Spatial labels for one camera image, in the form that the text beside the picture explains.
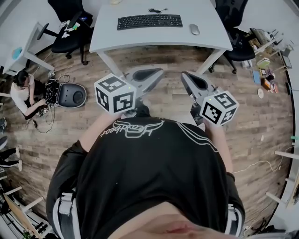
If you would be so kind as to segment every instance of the computer mouse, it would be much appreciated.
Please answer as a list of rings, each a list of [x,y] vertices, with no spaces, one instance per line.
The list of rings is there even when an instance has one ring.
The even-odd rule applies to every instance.
[[[195,25],[195,24],[190,24],[189,27],[190,27],[191,32],[192,32],[194,35],[199,35],[199,34],[200,34],[197,25]]]

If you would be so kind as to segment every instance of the keyboard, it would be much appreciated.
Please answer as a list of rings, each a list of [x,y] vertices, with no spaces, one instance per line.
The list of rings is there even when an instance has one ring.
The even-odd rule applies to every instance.
[[[152,27],[183,27],[180,15],[150,14],[121,17],[118,19],[117,30]]]

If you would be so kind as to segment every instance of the white desk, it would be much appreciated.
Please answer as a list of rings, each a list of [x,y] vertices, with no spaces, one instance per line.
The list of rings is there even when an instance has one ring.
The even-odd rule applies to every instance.
[[[148,9],[164,9],[162,14],[181,15],[183,27],[154,27],[117,30],[118,18],[155,14]],[[189,25],[196,24],[200,34],[193,35]],[[203,74],[232,46],[226,30],[210,0],[124,0],[118,5],[103,5],[94,27],[90,52],[97,52],[111,71],[123,77],[122,71],[104,51],[146,45],[186,45],[215,49],[197,73]]]
[[[49,70],[54,70],[55,67],[51,66],[50,64],[42,61],[41,59],[37,58],[34,54],[29,52],[29,46],[30,43],[33,39],[33,36],[35,35],[36,31],[41,31],[42,30],[42,25],[40,25],[38,22],[36,21],[31,21],[28,22],[26,25],[26,27],[24,27],[22,29],[22,31],[20,32],[20,38],[15,41],[15,43],[13,44],[9,55],[7,56],[7,60],[5,62],[5,66],[4,66],[4,70],[3,70],[3,74],[7,73],[9,75],[14,76],[16,74],[15,70],[12,70],[14,67],[14,65],[18,64],[18,61],[21,60],[23,57],[26,59],[29,59]],[[18,47],[22,47],[22,52],[20,53],[20,55],[18,56],[17,59],[13,59],[12,58],[12,52],[13,50],[15,50]]]

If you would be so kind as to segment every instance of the black office chair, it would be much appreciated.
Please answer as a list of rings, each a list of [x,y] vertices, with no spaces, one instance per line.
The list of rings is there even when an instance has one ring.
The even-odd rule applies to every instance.
[[[248,36],[247,32],[239,30],[238,27],[243,18],[243,13],[248,0],[216,0],[216,11],[223,22],[223,25],[228,33],[233,46],[232,51],[224,53],[225,58],[234,68],[233,74],[237,73],[237,69],[232,61],[247,61],[256,57],[254,50],[248,41],[254,37]],[[209,68],[209,71],[214,72],[216,62]]]
[[[84,61],[84,45],[90,40],[93,31],[90,25],[93,22],[93,16],[83,9],[82,0],[48,0],[61,22],[70,20],[68,26],[63,27],[57,34],[47,29],[48,23],[43,27],[37,39],[39,40],[42,35],[48,34],[56,37],[52,46],[54,53],[67,53],[65,56],[71,59],[71,53],[80,48],[81,63],[87,65],[88,62]],[[71,32],[68,37],[62,38],[66,28],[72,28],[78,22],[80,26],[77,30]]]

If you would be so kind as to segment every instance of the black t-shirt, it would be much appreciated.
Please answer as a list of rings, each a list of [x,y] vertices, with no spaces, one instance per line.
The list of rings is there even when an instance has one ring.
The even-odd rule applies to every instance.
[[[224,232],[228,204],[244,212],[233,176],[198,127],[159,118],[118,120],[87,154],[77,142],[55,170],[47,197],[52,209],[76,187],[82,238],[108,238],[118,227],[163,202],[193,223]]]

